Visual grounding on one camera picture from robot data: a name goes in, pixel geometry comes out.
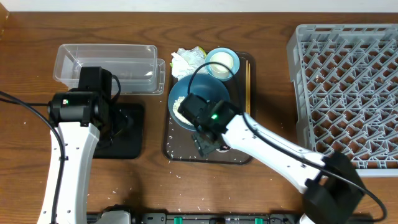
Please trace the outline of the dark blue plate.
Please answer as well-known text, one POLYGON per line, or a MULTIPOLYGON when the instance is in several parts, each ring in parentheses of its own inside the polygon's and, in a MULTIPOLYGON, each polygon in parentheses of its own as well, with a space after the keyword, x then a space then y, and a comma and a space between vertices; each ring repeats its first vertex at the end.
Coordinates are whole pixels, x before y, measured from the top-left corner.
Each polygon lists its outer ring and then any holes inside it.
MULTIPOLYGON (((183 77, 181 80, 177 81, 175 85, 171 88, 168 97, 168 108, 170 117, 181 127, 194 131, 195 128, 184 122, 181 122, 175 115, 173 111, 173 105, 178 98, 181 96, 187 96, 187 88, 191 75, 183 77)), ((220 100, 230 101, 229 93, 227 88, 223 85, 221 81, 212 77, 211 75, 197 74, 195 75, 193 82, 190 86, 190 93, 194 93, 206 101, 219 102, 220 100)))

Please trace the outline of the cream white cup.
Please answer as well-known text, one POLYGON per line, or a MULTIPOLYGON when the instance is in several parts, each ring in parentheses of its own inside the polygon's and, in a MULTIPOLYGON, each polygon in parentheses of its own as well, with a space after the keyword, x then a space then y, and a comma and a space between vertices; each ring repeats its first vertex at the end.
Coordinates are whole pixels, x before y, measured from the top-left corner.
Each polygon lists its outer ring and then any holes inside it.
POLYGON ((226 52, 215 53, 210 58, 211 73, 217 78, 228 78, 229 70, 232 69, 234 62, 232 56, 226 52))

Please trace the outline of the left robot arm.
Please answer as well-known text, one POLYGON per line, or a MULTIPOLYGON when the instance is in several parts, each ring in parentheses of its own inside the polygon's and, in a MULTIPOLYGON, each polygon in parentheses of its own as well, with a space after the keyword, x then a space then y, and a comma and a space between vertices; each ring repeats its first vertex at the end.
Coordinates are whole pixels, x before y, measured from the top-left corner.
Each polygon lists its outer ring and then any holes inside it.
POLYGON ((78 86, 49 103, 52 148, 39 223, 86 223, 91 163, 100 132, 110 125, 112 74, 83 67, 78 86))

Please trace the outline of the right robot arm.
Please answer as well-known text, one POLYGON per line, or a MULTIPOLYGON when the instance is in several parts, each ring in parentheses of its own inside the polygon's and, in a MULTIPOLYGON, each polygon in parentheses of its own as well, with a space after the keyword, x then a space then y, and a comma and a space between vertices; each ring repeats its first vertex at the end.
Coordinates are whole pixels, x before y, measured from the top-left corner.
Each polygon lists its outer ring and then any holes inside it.
POLYGON ((262 127, 230 102, 189 94, 178 112, 210 141, 223 141, 286 178, 302 195, 300 223, 358 221, 353 212, 364 184, 347 156, 330 157, 302 148, 262 127))

